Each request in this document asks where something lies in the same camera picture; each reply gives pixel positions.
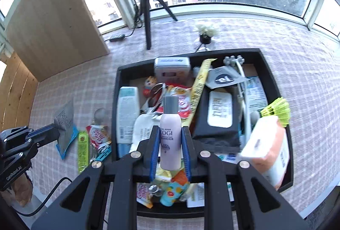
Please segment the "white crumpled paper packet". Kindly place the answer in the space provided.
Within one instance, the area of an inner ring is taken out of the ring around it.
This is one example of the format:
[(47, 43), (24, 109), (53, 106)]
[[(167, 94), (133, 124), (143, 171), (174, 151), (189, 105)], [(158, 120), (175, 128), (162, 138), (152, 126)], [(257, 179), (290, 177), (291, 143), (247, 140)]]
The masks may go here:
[(150, 137), (154, 125), (160, 125), (161, 116), (157, 114), (141, 114), (134, 123), (132, 144), (129, 152), (136, 151), (141, 141)]

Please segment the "white flower black vase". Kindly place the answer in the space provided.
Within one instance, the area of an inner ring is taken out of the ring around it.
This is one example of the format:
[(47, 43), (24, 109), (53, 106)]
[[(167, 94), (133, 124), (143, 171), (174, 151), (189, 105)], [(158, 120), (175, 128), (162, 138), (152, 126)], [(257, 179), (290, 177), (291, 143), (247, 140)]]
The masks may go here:
[(207, 24), (197, 24), (196, 28), (199, 32), (199, 39), (198, 45), (195, 47), (195, 52), (214, 50), (218, 30), (213, 25)]

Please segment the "blue white leaflet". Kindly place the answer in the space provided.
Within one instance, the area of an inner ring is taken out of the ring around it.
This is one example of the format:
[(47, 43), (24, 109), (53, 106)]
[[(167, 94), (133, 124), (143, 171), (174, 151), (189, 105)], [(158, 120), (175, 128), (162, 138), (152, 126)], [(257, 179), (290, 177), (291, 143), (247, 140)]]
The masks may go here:
[(250, 113), (261, 111), (268, 105), (265, 91), (258, 76), (248, 77), (247, 97)]

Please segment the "red white coffee sachet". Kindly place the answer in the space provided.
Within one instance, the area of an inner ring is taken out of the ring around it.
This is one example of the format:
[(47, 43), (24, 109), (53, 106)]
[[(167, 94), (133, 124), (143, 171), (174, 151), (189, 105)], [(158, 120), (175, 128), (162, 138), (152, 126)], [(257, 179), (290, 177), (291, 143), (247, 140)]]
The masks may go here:
[(111, 144), (111, 137), (107, 125), (88, 125), (86, 131), (89, 135), (91, 144), (97, 150)]

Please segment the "white metal tin box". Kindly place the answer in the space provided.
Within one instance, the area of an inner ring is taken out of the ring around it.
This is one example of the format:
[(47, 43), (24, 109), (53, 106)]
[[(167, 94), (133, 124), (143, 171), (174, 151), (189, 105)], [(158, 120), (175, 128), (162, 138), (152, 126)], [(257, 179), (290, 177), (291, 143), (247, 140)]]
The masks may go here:
[(184, 85), (190, 70), (188, 57), (157, 57), (154, 60), (154, 74), (158, 82)]

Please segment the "orange white tissue pack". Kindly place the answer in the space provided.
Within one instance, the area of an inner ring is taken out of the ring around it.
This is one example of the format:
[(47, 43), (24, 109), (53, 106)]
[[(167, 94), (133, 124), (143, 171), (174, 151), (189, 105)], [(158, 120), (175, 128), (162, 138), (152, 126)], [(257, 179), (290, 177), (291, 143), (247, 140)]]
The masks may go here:
[(264, 176), (275, 189), (279, 189), (290, 160), (286, 129), (277, 116), (260, 118), (255, 124), (247, 144), (239, 154)]

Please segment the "blue snack packet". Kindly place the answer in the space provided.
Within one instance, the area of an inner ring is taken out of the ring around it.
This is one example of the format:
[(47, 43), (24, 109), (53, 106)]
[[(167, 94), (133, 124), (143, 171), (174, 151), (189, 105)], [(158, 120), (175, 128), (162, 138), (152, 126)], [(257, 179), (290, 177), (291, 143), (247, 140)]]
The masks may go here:
[(65, 160), (67, 149), (71, 145), (71, 143), (78, 137), (79, 131), (75, 124), (73, 124), (72, 128), (68, 130), (64, 130), (58, 128), (59, 138), (57, 139), (57, 143), (55, 145), (61, 160)]

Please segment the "white lotion tube blue cap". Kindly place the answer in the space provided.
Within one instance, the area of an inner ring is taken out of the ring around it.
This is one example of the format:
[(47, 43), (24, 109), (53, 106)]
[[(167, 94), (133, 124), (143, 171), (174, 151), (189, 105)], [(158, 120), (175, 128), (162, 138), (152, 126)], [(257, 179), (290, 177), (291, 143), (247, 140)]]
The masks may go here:
[(118, 156), (129, 153), (133, 139), (134, 124), (140, 115), (138, 88), (123, 86), (119, 90), (116, 107), (116, 143)]

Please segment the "wooden board panel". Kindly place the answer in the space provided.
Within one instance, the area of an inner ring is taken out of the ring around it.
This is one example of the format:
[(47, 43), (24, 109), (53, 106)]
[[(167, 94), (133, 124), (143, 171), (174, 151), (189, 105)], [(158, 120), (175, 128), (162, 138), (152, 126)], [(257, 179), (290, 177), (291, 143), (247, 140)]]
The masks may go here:
[(14, 0), (5, 34), (39, 82), (109, 54), (84, 0)]

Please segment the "green stick packet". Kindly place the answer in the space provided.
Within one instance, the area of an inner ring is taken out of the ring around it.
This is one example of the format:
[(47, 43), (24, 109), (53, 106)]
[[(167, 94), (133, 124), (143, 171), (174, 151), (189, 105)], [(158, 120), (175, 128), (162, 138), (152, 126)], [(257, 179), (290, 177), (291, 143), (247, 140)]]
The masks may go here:
[(78, 173), (80, 174), (89, 164), (89, 136), (87, 131), (78, 134)]

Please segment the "pink KOGI bottle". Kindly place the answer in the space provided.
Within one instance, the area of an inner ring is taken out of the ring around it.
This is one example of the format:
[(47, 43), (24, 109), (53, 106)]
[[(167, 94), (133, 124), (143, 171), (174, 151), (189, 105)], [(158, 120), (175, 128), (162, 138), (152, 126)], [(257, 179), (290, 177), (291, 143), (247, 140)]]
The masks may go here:
[(160, 120), (160, 167), (175, 171), (181, 167), (181, 118), (178, 114), (178, 96), (163, 98)]

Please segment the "grey sachet round logo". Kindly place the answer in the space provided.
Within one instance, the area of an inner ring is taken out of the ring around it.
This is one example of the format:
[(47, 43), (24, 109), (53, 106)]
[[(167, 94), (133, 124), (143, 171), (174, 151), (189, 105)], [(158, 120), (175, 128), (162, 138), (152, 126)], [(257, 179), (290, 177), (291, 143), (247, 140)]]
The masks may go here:
[(231, 66), (222, 66), (209, 70), (205, 85), (213, 90), (221, 87), (234, 86), (246, 81), (247, 78), (241, 76)]

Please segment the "black storage tray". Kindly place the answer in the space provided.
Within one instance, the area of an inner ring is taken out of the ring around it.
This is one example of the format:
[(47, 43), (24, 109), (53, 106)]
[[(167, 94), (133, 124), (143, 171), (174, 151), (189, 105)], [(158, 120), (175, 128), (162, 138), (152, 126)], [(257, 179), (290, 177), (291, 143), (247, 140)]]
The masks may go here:
[[(224, 57), (231, 55), (241, 55), (245, 58), (244, 72), (250, 78), (254, 75), (259, 77), (265, 92), (267, 102), (271, 103), (281, 96), (274, 76), (267, 64), (264, 55), (258, 48), (251, 49), (225, 49), (219, 51), (203, 52), (196, 54), (186, 54), (190, 59), (192, 67), (200, 66), (205, 59), (214, 59), (214, 67), (220, 67)], [(113, 94), (112, 108), (112, 136), (115, 137), (115, 131), (118, 129), (116, 123), (119, 89), (122, 86), (132, 85), (133, 81), (140, 83), (146, 77), (154, 73), (154, 60), (145, 60), (133, 64), (122, 65), (117, 69), (115, 90)], [(187, 207), (186, 203), (176, 202), (171, 207), (165, 207), (159, 201), (155, 201), (153, 207), (149, 209), (144, 205), (137, 203), (137, 215), (142, 217), (158, 219), (189, 219), (202, 217), (204, 215), (203, 207)]]

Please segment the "black wet wipes pack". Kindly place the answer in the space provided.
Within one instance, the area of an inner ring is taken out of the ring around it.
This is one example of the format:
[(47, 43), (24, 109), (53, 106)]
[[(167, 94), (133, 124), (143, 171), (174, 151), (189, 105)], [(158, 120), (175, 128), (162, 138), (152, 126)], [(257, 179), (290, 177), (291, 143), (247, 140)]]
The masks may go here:
[(240, 151), (240, 105), (236, 92), (234, 87), (203, 89), (192, 138), (204, 150), (218, 154)]

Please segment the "white massage roller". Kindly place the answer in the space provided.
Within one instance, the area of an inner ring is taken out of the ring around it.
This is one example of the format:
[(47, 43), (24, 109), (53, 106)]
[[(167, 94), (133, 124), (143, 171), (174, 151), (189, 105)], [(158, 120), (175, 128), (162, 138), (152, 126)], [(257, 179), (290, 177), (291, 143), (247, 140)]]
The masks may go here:
[(226, 66), (234, 67), (238, 70), (244, 80), (237, 84), (237, 88), (239, 91), (239, 102), (241, 104), (241, 110), (243, 112), (243, 121), (244, 121), (244, 138), (241, 142), (242, 147), (247, 144), (251, 135), (251, 119), (250, 119), (250, 111), (249, 111), (249, 102), (248, 102), (248, 79), (245, 77), (245, 73), (243, 70), (244, 58), (241, 55), (235, 56), (227, 56), (224, 58), (224, 64)]

